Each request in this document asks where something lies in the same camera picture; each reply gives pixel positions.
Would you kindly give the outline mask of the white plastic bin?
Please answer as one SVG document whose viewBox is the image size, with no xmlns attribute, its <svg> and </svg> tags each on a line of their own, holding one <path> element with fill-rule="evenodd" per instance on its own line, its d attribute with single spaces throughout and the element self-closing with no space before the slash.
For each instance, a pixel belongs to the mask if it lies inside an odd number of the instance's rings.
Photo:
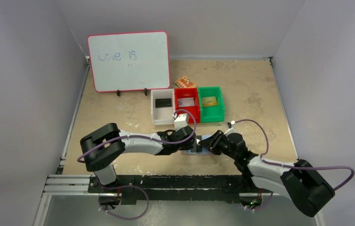
<svg viewBox="0 0 355 226">
<path fill-rule="evenodd" d="M 151 90 L 151 120 L 155 126 L 172 125 L 175 112 L 174 89 Z"/>
</svg>

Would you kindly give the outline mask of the red plastic bin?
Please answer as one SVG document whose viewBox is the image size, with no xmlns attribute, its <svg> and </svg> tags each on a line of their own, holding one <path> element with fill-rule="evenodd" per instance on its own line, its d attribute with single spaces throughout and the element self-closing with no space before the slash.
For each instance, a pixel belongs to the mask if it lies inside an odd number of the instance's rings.
<svg viewBox="0 0 355 226">
<path fill-rule="evenodd" d="M 195 118 L 196 122 L 201 121 L 201 111 L 197 88 L 174 89 L 175 109 L 185 109 Z"/>
</svg>

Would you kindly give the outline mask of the green plastic bin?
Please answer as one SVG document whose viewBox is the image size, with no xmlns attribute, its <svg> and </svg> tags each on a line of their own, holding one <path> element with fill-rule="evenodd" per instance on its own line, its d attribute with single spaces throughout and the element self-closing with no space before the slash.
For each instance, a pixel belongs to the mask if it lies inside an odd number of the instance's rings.
<svg viewBox="0 0 355 226">
<path fill-rule="evenodd" d="M 225 119 L 225 104 L 220 87 L 199 87 L 201 122 L 222 122 Z"/>
</svg>

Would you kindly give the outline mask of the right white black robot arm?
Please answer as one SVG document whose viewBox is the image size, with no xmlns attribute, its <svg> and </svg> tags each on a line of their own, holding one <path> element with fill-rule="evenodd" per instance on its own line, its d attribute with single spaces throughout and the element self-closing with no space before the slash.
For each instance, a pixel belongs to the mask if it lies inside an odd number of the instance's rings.
<svg viewBox="0 0 355 226">
<path fill-rule="evenodd" d="M 315 216 L 335 196 L 334 189 L 317 171 L 308 170 L 311 167 L 308 161 L 271 161 L 267 164 L 260 155 L 248 149 L 239 133 L 225 134 L 218 130 L 198 145 L 214 155 L 232 158 L 246 185 L 290 199 L 308 217 Z"/>
</svg>

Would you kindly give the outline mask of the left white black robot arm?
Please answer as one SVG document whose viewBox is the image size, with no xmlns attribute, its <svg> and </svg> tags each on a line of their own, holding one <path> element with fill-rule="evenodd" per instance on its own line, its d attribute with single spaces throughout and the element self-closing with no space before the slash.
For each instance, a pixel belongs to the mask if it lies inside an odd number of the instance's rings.
<svg viewBox="0 0 355 226">
<path fill-rule="evenodd" d="M 77 162 L 84 163 L 86 170 L 93 172 L 101 184 L 109 185 L 117 181 L 112 162 L 121 154 L 171 155 L 192 148 L 195 142 L 195 128 L 188 125 L 153 134 L 137 134 L 109 123 L 80 140 L 82 155 Z"/>
</svg>

